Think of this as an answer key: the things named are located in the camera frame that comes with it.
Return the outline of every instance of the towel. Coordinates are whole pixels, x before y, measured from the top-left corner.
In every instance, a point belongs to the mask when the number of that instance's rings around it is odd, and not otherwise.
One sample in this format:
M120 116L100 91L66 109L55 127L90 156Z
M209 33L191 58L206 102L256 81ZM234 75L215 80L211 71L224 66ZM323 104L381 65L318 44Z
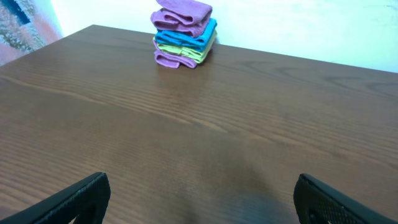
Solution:
M156 0L163 8L174 15L167 19L177 20L184 25L203 25L203 21L210 18L213 8L205 3L194 0Z
M190 58L184 57L184 56L179 56L179 55L172 55L172 54L167 54L163 53L156 44L156 41L154 40L154 45L156 47L155 51L155 61L159 65L163 65L169 68L178 68L180 64L186 65L188 68L195 68L197 66L197 63Z
M199 37L190 37L187 34L176 31L158 30L155 40L160 44L190 47L196 51L203 52L213 36L216 26L217 21L210 19L204 33Z
M179 31L191 37L198 37L202 35L210 20L210 16L208 16L204 18L203 21L201 21L201 24L185 25L179 20L169 19L171 17L177 18L178 16L179 15L177 15L176 13L171 12L167 9L161 9L157 12L152 13L152 15L150 16L150 20L158 30Z
M196 63L202 63L207 56L207 53L211 50L213 42L215 41L217 36L217 31L213 33L211 39L203 52L198 52L189 47L181 47L181 46L173 46L157 43L157 47L164 53L182 55L188 58L192 58Z

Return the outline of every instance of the green towel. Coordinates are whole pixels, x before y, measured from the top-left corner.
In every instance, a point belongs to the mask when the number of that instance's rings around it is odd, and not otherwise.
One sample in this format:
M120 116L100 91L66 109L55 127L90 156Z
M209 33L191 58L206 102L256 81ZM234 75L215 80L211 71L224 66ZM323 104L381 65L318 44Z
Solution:
M183 55L185 57L192 58L196 63L202 63L206 58L207 53L210 51L211 46L213 45L213 42L216 39L216 36L217 36L217 31L214 31L208 45L206 46L203 52L193 50L190 47L173 46L173 45L160 44L160 43L157 43L157 47L164 53Z

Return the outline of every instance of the white wall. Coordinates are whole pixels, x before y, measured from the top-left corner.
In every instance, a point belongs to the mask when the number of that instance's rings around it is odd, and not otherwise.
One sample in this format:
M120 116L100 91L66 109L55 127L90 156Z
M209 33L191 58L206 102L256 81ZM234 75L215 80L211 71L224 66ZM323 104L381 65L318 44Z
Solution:
M91 24L155 33L155 0L51 0L63 33ZM221 44L398 72L398 0L202 0Z

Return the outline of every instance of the curtain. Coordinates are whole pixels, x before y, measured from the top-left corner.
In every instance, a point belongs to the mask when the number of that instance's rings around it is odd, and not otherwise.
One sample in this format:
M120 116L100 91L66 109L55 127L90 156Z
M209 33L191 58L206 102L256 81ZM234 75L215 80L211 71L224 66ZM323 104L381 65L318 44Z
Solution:
M40 4L47 0L0 0L0 66L62 37Z

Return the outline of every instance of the table surface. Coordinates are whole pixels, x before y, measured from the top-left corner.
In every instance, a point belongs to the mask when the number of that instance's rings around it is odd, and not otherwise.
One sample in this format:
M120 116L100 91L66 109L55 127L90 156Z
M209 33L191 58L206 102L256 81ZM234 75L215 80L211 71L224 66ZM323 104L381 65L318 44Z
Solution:
M96 172L104 223L298 223L308 173L398 220L398 74L90 26L0 68L0 218Z

